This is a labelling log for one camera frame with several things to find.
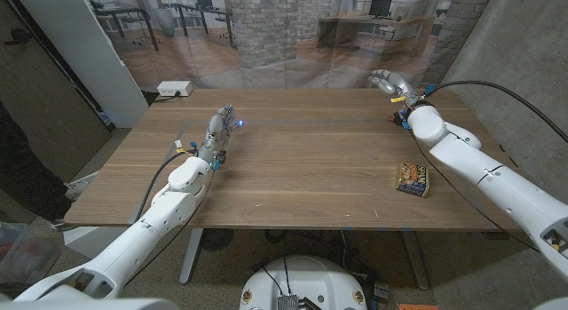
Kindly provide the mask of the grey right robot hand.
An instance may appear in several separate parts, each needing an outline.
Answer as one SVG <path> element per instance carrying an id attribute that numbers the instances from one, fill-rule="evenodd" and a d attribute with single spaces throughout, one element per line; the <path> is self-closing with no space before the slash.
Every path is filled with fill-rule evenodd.
<path id="1" fill-rule="evenodd" d="M 406 107 L 413 107 L 420 99 L 412 85 L 397 72 L 376 69 L 368 81 L 389 95 L 391 103 L 403 103 Z"/>

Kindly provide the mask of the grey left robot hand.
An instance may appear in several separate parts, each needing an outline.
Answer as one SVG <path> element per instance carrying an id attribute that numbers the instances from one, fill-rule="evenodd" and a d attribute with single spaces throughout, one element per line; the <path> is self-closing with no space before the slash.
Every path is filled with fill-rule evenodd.
<path id="1" fill-rule="evenodd" d="M 197 157 L 216 170 L 225 162 L 226 149 L 232 133 L 243 125 L 242 120 L 236 120 L 233 106 L 226 104 L 209 119 L 204 139 L 197 148 Z"/>

